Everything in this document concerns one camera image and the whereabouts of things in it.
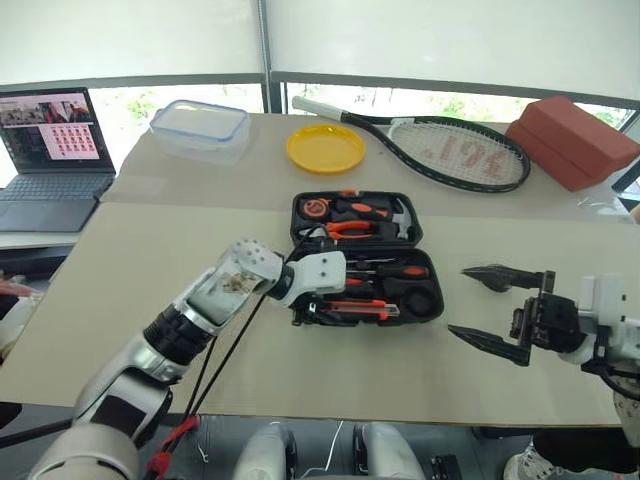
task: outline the laptop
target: laptop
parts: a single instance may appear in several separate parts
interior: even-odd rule
[[[115,177],[88,90],[0,92],[0,137],[18,171],[0,231],[82,229]]]

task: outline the clear plastic container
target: clear plastic container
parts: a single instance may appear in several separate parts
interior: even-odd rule
[[[244,110],[176,100],[156,114],[151,131],[172,155],[234,165],[249,143],[250,123]]]

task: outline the pliers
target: pliers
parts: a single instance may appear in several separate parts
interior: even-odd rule
[[[357,234],[343,234],[341,232],[345,230],[361,230],[362,232],[373,232],[377,227],[376,222],[368,222],[366,220],[354,220],[351,222],[338,222],[338,223],[326,223],[325,227],[329,237],[333,240],[358,240],[363,238],[373,239],[373,233],[357,233]],[[298,231],[299,235],[305,235],[309,231],[308,228]],[[325,233],[322,229],[318,228],[313,232],[311,237],[322,237]]]

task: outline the tennis racket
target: tennis racket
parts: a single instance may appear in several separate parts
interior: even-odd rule
[[[529,157],[504,135],[477,123],[448,117],[370,117],[293,97],[293,107],[360,127],[409,168],[462,190],[504,193],[529,176]],[[374,125],[390,125],[388,134]]]

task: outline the window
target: window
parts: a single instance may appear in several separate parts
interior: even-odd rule
[[[158,109],[174,100],[263,111],[262,88],[257,84],[95,88],[89,93],[117,171]]]
[[[263,73],[254,0],[10,0],[0,5],[0,85]],[[40,27],[45,22],[55,25],[55,34]]]
[[[476,122],[511,123],[520,117],[534,98],[505,97],[473,93],[432,92],[385,87],[353,87],[287,83],[288,112],[304,114],[291,106],[295,95],[329,103],[355,113],[382,117],[401,115],[443,115]],[[619,129],[634,113],[624,108],[585,105],[579,107]]]
[[[271,73],[282,82],[320,74],[638,95],[637,1],[266,4]],[[287,78],[298,74],[305,80]]]
[[[640,114],[637,114],[634,119],[629,122],[629,126],[625,129],[625,135],[629,136],[632,140],[640,143]],[[640,157],[638,157],[627,171],[613,184],[613,189],[617,192],[622,192],[620,199],[631,200],[629,206],[635,206],[640,201]]]

